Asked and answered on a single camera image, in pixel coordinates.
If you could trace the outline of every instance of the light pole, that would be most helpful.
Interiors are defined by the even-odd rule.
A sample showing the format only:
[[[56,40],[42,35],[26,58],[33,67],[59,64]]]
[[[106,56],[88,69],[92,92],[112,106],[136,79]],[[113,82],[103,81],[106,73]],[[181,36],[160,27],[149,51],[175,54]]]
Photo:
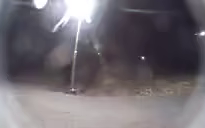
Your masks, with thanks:
[[[91,16],[95,9],[95,0],[65,0],[67,5],[67,11],[64,13],[61,20],[55,25],[52,32],[56,32],[60,26],[65,26],[70,18],[77,19],[77,31],[74,45],[74,52],[72,58],[72,69],[71,69],[71,85],[70,92],[75,93],[77,91],[75,87],[75,72],[76,72],[76,58],[78,54],[78,43],[79,43],[79,35],[81,31],[82,22],[86,21],[87,23],[91,23]]]

